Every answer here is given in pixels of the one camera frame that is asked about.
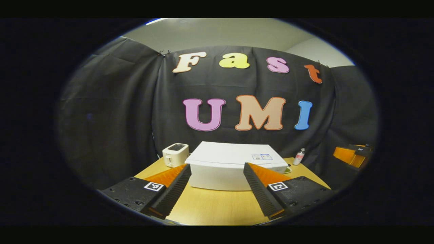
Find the white wall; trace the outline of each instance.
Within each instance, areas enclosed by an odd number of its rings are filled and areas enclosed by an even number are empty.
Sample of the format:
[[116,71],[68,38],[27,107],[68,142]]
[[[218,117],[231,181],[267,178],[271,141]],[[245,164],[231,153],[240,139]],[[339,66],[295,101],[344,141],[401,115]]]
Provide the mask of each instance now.
[[328,65],[330,68],[354,65],[343,53],[316,37],[299,43],[285,52],[314,61],[319,60],[321,64]]

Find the toaster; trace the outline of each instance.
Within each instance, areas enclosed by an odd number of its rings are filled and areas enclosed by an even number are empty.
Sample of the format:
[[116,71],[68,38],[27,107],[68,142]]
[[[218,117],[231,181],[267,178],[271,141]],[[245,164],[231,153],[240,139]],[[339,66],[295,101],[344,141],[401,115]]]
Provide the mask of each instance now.
[[164,164],[172,168],[183,165],[188,157],[188,154],[189,150],[187,144],[172,144],[163,149]]

